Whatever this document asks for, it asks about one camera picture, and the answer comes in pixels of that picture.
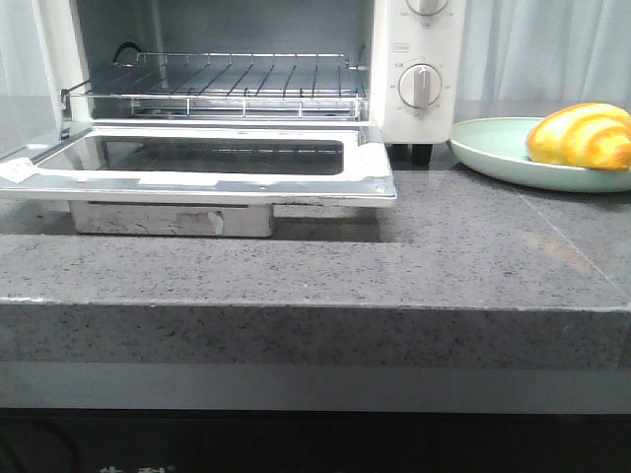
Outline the glass oven door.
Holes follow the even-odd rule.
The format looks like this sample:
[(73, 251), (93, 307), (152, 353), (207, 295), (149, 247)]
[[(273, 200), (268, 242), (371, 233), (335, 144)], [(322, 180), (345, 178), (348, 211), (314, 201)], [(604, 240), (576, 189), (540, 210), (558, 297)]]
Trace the glass oven door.
[(95, 122), (1, 160), (6, 199), (68, 204), (82, 234), (269, 237), (279, 206), (391, 206), (386, 146), (360, 126)]

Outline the yellow striped bread roll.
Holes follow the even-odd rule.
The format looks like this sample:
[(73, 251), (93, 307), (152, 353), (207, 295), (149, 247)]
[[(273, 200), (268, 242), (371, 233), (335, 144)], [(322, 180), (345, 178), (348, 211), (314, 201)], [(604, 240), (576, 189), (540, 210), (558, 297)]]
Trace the yellow striped bread roll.
[(526, 136), (537, 163), (585, 169), (630, 169), (630, 113), (618, 106), (577, 103), (557, 110)]

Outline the lower oven timer knob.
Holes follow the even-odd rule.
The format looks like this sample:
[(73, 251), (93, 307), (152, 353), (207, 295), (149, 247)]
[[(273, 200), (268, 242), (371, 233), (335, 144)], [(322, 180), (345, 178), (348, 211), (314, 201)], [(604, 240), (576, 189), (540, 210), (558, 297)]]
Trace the lower oven timer knob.
[(428, 64), (415, 64), (403, 72), (398, 81), (402, 101), (413, 108), (428, 109), (442, 89), (440, 73)]

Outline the white Toshiba toaster oven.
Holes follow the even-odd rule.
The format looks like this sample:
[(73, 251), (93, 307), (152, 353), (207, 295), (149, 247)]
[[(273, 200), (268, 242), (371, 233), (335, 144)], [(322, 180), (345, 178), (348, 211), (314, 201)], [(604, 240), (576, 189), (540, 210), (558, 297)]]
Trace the white Toshiba toaster oven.
[[(196, 124), (256, 124), (367, 127), (398, 153), (409, 153), (424, 165), (432, 148), (445, 142), (455, 113), (457, 69), (466, 5), (449, 1), (432, 17), (415, 14), (406, 1), (340, 1), (351, 24), (332, 39), (283, 39), (281, 25), (253, 46), (229, 26), (229, 15), (216, 14), (210, 1), (35, 1), (35, 23), (62, 137), (76, 134), (92, 122), (157, 122), (171, 120)], [(365, 121), (289, 119), (93, 119), (85, 104), (70, 116), (62, 110), (60, 94), (108, 64), (124, 59), (125, 52), (218, 53), (341, 53), (355, 65), (369, 69), (369, 109)], [(406, 105), (398, 81), (415, 64), (428, 64), (442, 77), (438, 99), (428, 109)]]

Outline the upper oven control knob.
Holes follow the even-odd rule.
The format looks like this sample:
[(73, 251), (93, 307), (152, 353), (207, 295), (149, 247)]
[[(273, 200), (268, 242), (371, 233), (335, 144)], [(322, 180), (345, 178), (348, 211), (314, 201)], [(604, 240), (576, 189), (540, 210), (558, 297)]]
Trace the upper oven control knob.
[(441, 13), (449, 0), (407, 0), (408, 7), (417, 15), (432, 17)]

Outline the light green plate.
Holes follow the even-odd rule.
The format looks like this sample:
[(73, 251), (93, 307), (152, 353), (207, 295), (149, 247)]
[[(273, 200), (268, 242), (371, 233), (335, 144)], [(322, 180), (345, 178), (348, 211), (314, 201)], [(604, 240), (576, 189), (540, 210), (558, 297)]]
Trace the light green plate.
[(574, 193), (614, 193), (630, 189), (628, 170), (563, 167), (532, 161), (526, 136), (539, 117), (489, 117), (453, 126), (450, 147), (468, 168), (513, 184)]

